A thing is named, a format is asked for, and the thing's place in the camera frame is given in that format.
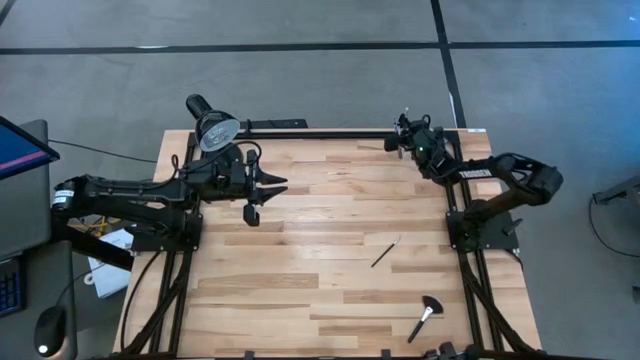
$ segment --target wooden tabletop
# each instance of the wooden tabletop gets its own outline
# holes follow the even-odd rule
[[[459,132],[465,159],[490,154],[486,132]],[[155,180],[171,175],[171,154],[184,156],[188,134],[165,132]],[[203,205],[204,233],[191,268],[180,356],[242,356],[245,350],[257,356],[377,356],[381,349],[417,356],[445,341],[459,349],[471,343],[444,221],[444,188],[422,179],[409,156],[399,160],[386,153],[382,140],[259,143],[261,167],[288,178],[289,190],[259,209],[257,228],[244,224],[243,201]],[[471,182],[471,192],[489,198],[501,189],[484,180]],[[526,342],[539,347],[519,265],[504,251],[485,253],[498,308]],[[136,258],[131,284],[150,257]],[[164,254],[135,295],[127,343],[155,308],[163,265]],[[422,295],[439,298],[444,314],[429,319],[407,344],[424,311]],[[486,313],[478,308],[490,348]],[[161,349],[172,316],[166,318]],[[120,350],[119,341],[114,350]]]

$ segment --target monitor screen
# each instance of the monitor screen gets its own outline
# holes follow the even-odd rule
[[[56,151],[0,116],[0,180],[59,158]]]

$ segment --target white paper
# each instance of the white paper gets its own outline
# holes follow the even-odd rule
[[[131,249],[133,243],[133,235],[125,230],[114,231],[100,238],[104,242],[108,242],[121,249]],[[119,290],[124,289],[129,284],[131,273],[115,266],[105,265],[99,269],[98,266],[102,262],[94,258],[89,258],[89,266],[91,267],[91,275],[96,286],[96,292],[100,299],[104,299]]]

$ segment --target keyboard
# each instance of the keyboard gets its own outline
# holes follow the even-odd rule
[[[25,282],[19,258],[0,262],[0,317],[24,309]]]

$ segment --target computer mouse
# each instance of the computer mouse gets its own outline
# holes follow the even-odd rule
[[[60,350],[65,338],[65,322],[62,306],[52,306],[40,314],[33,334],[33,343],[40,356],[49,357]]]

